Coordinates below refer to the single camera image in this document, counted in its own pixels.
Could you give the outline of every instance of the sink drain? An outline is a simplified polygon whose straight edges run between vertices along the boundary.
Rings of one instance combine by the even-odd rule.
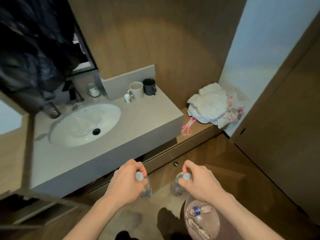
[[[96,136],[96,135],[100,134],[100,132],[101,132],[101,129],[94,129],[92,134]]]

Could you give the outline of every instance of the pink hanger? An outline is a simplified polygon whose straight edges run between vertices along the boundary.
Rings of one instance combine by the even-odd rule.
[[[193,122],[194,121],[196,121],[197,119],[196,118],[194,118],[194,117],[191,117],[190,118],[190,120],[189,120],[189,122],[186,124],[186,125],[184,125],[184,126],[182,126],[182,130],[181,130],[181,132],[182,132],[182,134],[184,135],[184,136],[191,136],[191,129],[190,129],[190,126],[193,124]]]

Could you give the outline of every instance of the white sink basin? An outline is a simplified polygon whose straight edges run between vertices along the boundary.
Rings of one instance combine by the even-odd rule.
[[[59,121],[49,134],[51,144],[77,147],[102,137],[119,121],[120,109],[112,104],[93,104]]]

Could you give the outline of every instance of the black faucet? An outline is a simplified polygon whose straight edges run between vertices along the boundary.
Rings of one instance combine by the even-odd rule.
[[[82,103],[84,101],[84,98],[77,91],[75,85],[71,80],[68,80],[64,83],[62,92],[66,92],[68,90],[69,90],[70,101],[76,100],[77,103]]]

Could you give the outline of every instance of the hand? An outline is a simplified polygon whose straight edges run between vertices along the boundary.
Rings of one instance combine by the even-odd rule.
[[[214,204],[220,196],[226,193],[213,173],[205,166],[198,166],[192,161],[186,160],[182,167],[183,173],[187,173],[187,168],[192,172],[192,180],[180,178],[179,185],[197,200]]]
[[[142,172],[144,177],[147,176],[142,162],[130,159],[114,172],[104,197],[112,198],[119,209],[134,202],[148,185],[145,178],[140,182],[136,180],[137,171]]]

